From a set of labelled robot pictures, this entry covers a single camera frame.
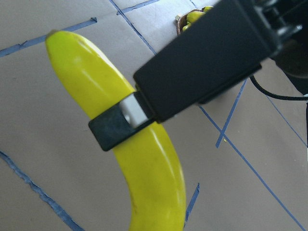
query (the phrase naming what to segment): gray floor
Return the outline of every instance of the gray floor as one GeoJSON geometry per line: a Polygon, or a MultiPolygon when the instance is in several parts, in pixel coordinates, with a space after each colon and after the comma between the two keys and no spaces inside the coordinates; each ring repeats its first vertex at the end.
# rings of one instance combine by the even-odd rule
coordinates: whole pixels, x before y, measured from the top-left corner
{"type": "MultiPolygon", "coordinates": [[[[143,1],[114,2],[124,9],[143,1]]],[[[125,16],[159,51],[176,37],[177,14],[214,2],[159,0],[125,16]]],[[[92,40],[131,83],[154,55],[108,0],[12,0],[0,7],[0,50],[95,16],[98,23],[76,33],[92,40]]],[[[273,61],[262,65],[256,74],[262,86],[301,95],[273,61]]],[[[44,44],[1,57],[0,67],[0,150],[85,230],[128,230],[123,175],[57,80],[44,44]]],[[[205,114],[193,106],[165,123],[182,163],[187,203],[200,183],[185,230],[308,229],[306,104],[269,99],[250,80],[242,86],[204,105],[205,114]]],[[[0,176],[0,230],[70,230],[2,159],[0,176]]]]}

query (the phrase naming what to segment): basket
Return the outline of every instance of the basket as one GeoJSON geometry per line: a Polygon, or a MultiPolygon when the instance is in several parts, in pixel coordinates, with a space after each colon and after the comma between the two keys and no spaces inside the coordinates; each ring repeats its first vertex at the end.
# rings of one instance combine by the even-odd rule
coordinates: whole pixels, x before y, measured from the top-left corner
{"type": "Polygon", "coordinates": [[[178,34],[178,35],[180,35],[180,34],[182,33],[183,27],[186,26],[186,24],[187,24],[186,16],[187,16],[190,12],[193,12],[193,11],[200,11],[200,12],[202,12],[202,10],[194,9],[194,10],[189,11],[188,13],[184,14],[183,16],[181,16],[181,17],[178,19],[178,22],[177,22],[177,34],[178,34]]]}

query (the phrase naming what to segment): blue tape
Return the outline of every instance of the blue tape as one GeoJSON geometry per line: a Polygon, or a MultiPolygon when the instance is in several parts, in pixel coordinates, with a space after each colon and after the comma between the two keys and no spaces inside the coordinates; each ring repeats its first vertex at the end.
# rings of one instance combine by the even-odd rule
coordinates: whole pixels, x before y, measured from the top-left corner
{"type": "Polygon", "coordinates": [[[283,114],[279,111],[278,107],[274,104],[274,102],[268,97],[268,100],[271,102],[271,104],[274,106],[274,108],[276,109],[276,111],[281,115],[281,117],[285,120],[285,122],[287,123],[287,125],[289,125],[289,127],[292,129],[292,131],[297,135],[297,137],[303,142],[303,144],[307,146],[307,144],[305,143],[305,141],[300,137],[300,135],[295,131],[295,129],[291,126],[291,124],[288,122],[288,120],[283,116],[283,114]]]}
{"type": "MultiPolygon", "coordinates": [[[[84,28],[86,26],[90,26],[90,25],[92,25],[94,23],[97,23],[96,17],[93,17],[93,18],[91,18],[90,20],[88,20],[86,22],[79,23],[79,24],[76,24],[76,25],[64,28],[63,30],[75,31],[75,30],[84,28]]],[[[25,42],[23,42],[21,44],[16,44],[14,46],[5,48],[5,49],[0,51],[0,58],[5,56],[5,55],[9,55],[9,54],[12,54],[14,52],[20,51],[20,50],[22,50],[24,48],[31,47],[31,46],[37,45],[37,44],[39,44],[41,42],[44,42],[45,38],[46,38],[46,35],[38,37],[38,38],[31,39],[31,40],[27,40],[27,41],[25,41],[25,42]]]]}
{"type": "Polygon", "coordinates": [[[194,4],[193,0],[190,0],[193,6],[197,9],[198,7],[194,4]]]}
{"type": "Polygon", "coordinates": [[[192,198],[191,198],[191,201],[189,202],[189,205],[186,209],[186,215],[185,215],[185,223],[184,223],[184,227],[188,221],[188,217],[189,215],[191,214],[192,210],[193,210],[193,206],[194,204],[196,203],[196,200],[197,200],[197,197],[199,195],[199,192],[200,192],[200,184],[198,183],[193,195],[192,195],[192,198]]]}
{"type": "Polygon", "coordinates": [[[159,1],[159,0],[149,0],[149,1],[145,1],[145,2],[139,3],[139,4],[135,5],[135,6],[124,8],[124,9],[122,9],[121,11],[122,11],[122,13],[127,13],[127,12],[130,12],[130,11],[132,11],[132,10],[141,8],[141,7],[143,7],[143,6],[147,6],[147,5],[152,4],[152,3],[154,3],[154,2],[157,2],[157,1],[159,1]]]}
{"type": "Polygon", "coordinates": [[[221,140],[222,140],[222,137],[224,136],[224,134],[225,134],[225,132],[226,132],[226,130],[227,130],[227,127],[228,127],[228,125],[229,125],[229,123],[230,123],[230,120],[231,120],[231,118],[232,118],[232,115],[233,115],[233,113],[234,113],[234,110],[235,110],[235,108],[236,108],[236,106],[237,106],[237,103],[239,102],[239,100],[240,100],[240,98],[241,98],[241,95],[242,95],[242,92],[243,92],[243,90],[244,90],[244,88],[245,88],[246,82],[247,82],[247,79],[245,79],[243,85],[241,86],[240,92],[238,93],[238,95],[237,95],[237,97],[236,97],[236,99],[235,99],[235,102],[234,102],[234,104],[233,104],[233,106],[232,106],[232,109],[231,109],[231,111],[230,111],[230,113],[229,113],[229,115],[228,115],[227,121],[226,121],[225,125],[224,125],[223,128],[222,128],[222,131],[221,131],[221,133],[220,133],[220,136],[219,136],[219,138],[218,138],[218,140],[217,140],[217,142],[216,142],[216,147],[217,147],[217,148],[219,147],[219,145],[220,145],[220,143],[221,143],[221,140]]]}
{"type": "Polygon", "coordinates": [[[115,4],[113,0],[109,0],[110,3],[116,8],[116,10],[122,15],[125,21],[130,25],[130,27],[136,32],[136,34],[142,39],[142,41],[147,45],[147,47],[153,52],[153,54],[157,54],[153,47],[148,43],[148,41],[142,36],[142,34],[134,27],[131,21],[125,16],[122,10],[115,4]]]}
{"type": "Polygon", "coordinates": [[[77,225],[73,219],[67,214],[67,212],[58,205],[52,198],[50,198],[39,186],[37,186],[32,179],[26,175],[11,158],[5,153],[0,151],[0,157],[7,163],[7,165],[14,170],[14,172],[25,181],[26,184],[30,185],[31,189],[36,192],[42,201],[46,202],[53,211],[58,215],[59,218],[73,231],[84,231],[79,225],[77,225]]]}
{"type": "MultiPolygon", "coordinates": [[[[218,131],[221,132],[221,129],[215,123],[215,121],[210,117],[210,115],[205,111],[203,107],[200,106],[201,111],[205,114],[205,116],[211,121],[211,123],[217,128],[218,131]]],[[[267,183],[263,180],[263,178],[259,175],[259,173],[254,169],[254,167],[249,163],[249,161],[245,158],[245,156],[236,148],[236,146],[231,142],[231,140],[224,134],[225,139],[231,145],[231,147],[237,152],[237,154],[245,161],[245,163],[249,166],[249,168],[253,171],[253,173],[258,177],[261,183],[265,186],[265,188],[270,192],[270,194],[276,199],[276,201],[280,204],[280,206],[286,211],[286,213],[292,218],[293,221],[300,227],[302,231],[306,231],[303,225],[295,218],[295,216],[288,210],[288,208],[282,203],[282,201],[278,198],[278,196],[273,192],[273,190],[267,185],[267,183]]]]}

